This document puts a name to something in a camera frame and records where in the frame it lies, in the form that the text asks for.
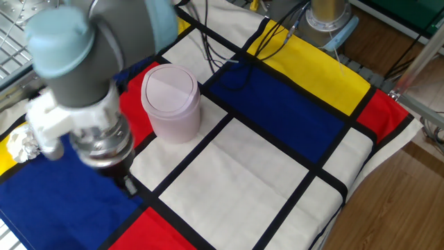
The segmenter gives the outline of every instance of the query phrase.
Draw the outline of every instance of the pink trash can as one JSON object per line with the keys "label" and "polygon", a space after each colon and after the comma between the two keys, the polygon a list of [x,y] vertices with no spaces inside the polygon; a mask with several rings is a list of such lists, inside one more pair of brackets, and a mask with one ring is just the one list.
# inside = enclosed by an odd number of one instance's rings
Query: pink trash can
{"label": "pink trash can", "polygon": [[188,69],[171,64],[152,68],[142,84],[142,105],[159,138],[180,144],[196,137],[200,91]]}

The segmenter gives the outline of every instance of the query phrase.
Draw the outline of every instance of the tablecloth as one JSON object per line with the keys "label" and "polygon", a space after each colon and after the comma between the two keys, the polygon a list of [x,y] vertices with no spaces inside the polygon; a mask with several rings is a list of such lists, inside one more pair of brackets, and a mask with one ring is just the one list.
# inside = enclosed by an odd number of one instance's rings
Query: tablecloth
{"label": "tablecloth", "polygon": [[[204,1],[194,3],[203,19]],[[421,127],[297,37],[254,58],[269,19],[224,0],[210,1],[207,27],[178,14],[191,26],[120,97],[135,137],[135,198],[82,164],[66,137],[59,161],[13,162],[6,141],[24,104],[0,114],[0,218],[27,249],[320,249],[360,182]],[[239,63],[211,73],[199,30]],[[156,138],[140,101],[144,74],[164,63],[200,83],[201,127],[184,144]]]}

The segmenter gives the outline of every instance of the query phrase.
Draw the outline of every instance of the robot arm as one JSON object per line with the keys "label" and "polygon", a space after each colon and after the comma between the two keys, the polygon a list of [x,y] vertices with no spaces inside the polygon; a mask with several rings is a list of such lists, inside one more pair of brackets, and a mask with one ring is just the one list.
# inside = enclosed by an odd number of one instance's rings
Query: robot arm
{"label": "robot arm", "polygon": [[42,153],[62,157],[60,137],[69,133],[86,165],[122,182],[133,137],[111,78],[177,38],[170,1],[71,1],[36,14],[25,33],[34,70],[50,89],[29,103],[26,116]]}

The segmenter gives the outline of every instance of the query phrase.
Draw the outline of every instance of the metal rack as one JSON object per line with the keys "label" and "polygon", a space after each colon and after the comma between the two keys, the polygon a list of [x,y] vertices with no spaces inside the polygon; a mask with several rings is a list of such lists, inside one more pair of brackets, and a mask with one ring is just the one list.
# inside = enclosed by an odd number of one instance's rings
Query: metal rack
{"label": "metal rack", "polygon": [[41,10],[60,0],[0,0],[0,112],[29,98],[43,86],[32,68],[24,27]]}

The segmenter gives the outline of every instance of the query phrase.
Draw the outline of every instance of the crumpled paper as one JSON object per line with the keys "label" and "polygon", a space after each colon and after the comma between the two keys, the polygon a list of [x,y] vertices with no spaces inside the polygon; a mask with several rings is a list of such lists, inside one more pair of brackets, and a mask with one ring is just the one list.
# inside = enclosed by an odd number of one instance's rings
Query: crumpled paper
{"label": "crumpled paper", "polygon": [[28,124],[20,126],[11,132],[6,147],[17,163],[32,160],[40,154],[39,145]]}

